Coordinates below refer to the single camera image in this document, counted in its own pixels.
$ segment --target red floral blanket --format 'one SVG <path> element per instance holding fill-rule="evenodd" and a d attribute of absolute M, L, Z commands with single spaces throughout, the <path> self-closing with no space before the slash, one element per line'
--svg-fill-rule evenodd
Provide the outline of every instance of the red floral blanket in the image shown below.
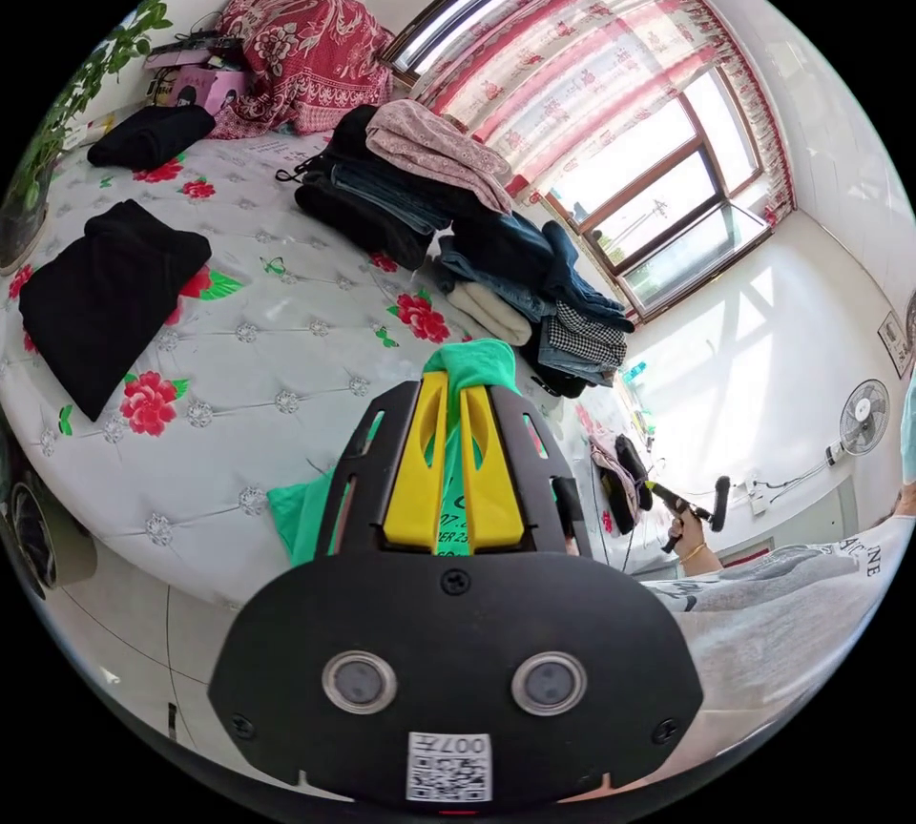
<path fill-rule="evenodd" d="M 218 29 L 243 40 L 251 92 L 217 116 L 211 137 L 257 137 L 289 123 L 297 134 L 334 128 L 391 94 L 375 58 L 391 33 L 356 0 L 232 0 Z"/>

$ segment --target white mattress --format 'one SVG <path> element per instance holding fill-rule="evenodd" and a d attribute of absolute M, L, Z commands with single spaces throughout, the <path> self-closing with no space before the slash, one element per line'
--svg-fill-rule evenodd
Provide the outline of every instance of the white mattress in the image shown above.
<path fill-rule="evenodd" d="M 373 397 L 420 376 L 435 345 L 388 311 L 399 296 L 425 289 L 445 318 L 448 341 L 487 336 L 422 272 L 383 270 L 300 211 L 295 183 L 276 181 L 274 172 L 325 142 L 322 135 L 204 140 L 174 177 L 160 181 L 96 169 L 85 150 L 59 166 L 32 268 L 79 238 L 89 217 L 134 198 L 170 226 L 206 234 L 211 271 L 239 284 L 222 299 L 182 298 L 179 321 L 163 326 L 137 360 L 133 374 L 152 372 L 184 389 L 158 436 L 135 433 L 121 415 L 123 386 L 96 423 L 74 409 L 72 433 L 63 432 L 59 416 L 71 402 L 40 356 L 26 350 L 11 278 L 0 289 L 0 403 L 38 473 L 121 556 L 218 604 L 243 604 L 289 568 L 266 491 L 318 477 Z M 210 196 L 182 191 L 200 179 Z M 382 328 L 397 346 L 384 344 Z M 576 402 L 542 391 L 523 362 L 518 387 L 540 407 L 576 470 L 593 547 L 603 555 L 607 536 Z M 580 403 L 610 428 L 628 428 L 612 391 L 590 389 Z M 655 532 L 652 538 L 643 549 L 654 559 Z M 619 550 L 619 540 L 608 544 L 612 554 Z"/>

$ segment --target plaid shirt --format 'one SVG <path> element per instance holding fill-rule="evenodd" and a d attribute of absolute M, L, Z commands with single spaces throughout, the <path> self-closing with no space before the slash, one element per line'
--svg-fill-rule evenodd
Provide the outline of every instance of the plaid shirt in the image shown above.
<path fill-rule="evenodd" d="M 616 370 L 626 360 L 626 336 L 619 328 L 592 321 L 564 302 L 557 302 L 556 315 L 546 321 L 551 347 L 594 363 L 597 371 Z"/>

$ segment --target bracelet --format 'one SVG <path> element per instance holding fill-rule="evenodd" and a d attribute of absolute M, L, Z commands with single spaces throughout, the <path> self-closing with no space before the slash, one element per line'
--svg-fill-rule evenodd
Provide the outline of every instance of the bracelet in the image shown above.
<path fill-rule="evenodd" d="M 686 557 L 680 558 L 680 565 L 683 567 L 684 564 L 686 564 L 688 560 L 690 560 L 692 557 L 696 557 L 705 547 L 706 547 L 705 542 L 703 542 L 703 544 L 701 545 L 697 545 Z"/>

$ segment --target electric fan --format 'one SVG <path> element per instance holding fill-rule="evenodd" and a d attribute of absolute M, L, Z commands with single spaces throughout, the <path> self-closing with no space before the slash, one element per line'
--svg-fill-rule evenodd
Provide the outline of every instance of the electric fan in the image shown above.
<path fill-rule="evenodd" d="M 840 416 L 840 438 L 827 447 L 827 463 L 836 464 L 843 453 L 865 455 L 887 430 L 887 388 L 877 379 L 863 382 L 846 400 Z"/>

